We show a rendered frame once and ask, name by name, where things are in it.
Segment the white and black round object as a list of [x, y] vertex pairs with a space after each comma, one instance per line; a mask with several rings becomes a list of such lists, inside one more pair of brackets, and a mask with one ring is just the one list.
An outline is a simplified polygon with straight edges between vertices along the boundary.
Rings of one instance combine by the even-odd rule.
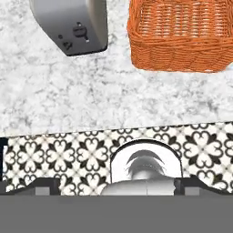
[[111, 182], [102, 196], [173, 196], [183, 177], [177, 152], [155, 139], [134, 139], [111, 157]]

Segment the orange wicker basket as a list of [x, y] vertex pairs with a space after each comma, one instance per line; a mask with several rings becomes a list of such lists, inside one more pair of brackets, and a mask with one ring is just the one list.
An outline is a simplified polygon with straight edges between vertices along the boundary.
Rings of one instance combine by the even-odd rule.
[[130, 0], [132, 64], [214, 73], [233, 63], [233, 0]]

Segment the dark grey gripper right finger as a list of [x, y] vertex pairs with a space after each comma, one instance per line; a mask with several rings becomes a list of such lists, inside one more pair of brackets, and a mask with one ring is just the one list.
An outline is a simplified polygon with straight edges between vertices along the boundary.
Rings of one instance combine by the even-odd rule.
[[183, 178], [180, 181], [180, 192], [184, 196], [200, 197], [233, 197], [233, 193], [226, 190], [220, 190], [206, 185], [204, 182], [195, 178]]

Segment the grey toaster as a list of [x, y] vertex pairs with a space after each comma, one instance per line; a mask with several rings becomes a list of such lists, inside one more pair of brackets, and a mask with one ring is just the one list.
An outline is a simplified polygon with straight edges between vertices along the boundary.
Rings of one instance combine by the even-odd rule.
[[66, 56], [105, 51], [106, 0], [29, 0], [36, 22]]

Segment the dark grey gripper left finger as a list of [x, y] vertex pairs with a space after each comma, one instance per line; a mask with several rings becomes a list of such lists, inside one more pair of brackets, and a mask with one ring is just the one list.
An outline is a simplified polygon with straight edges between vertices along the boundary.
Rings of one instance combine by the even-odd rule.
[[0, 196], [59, 196], [60, 179], [57, 177], [39, 177], [25, 187], [6, 191], [5, 185], [0, 185]]

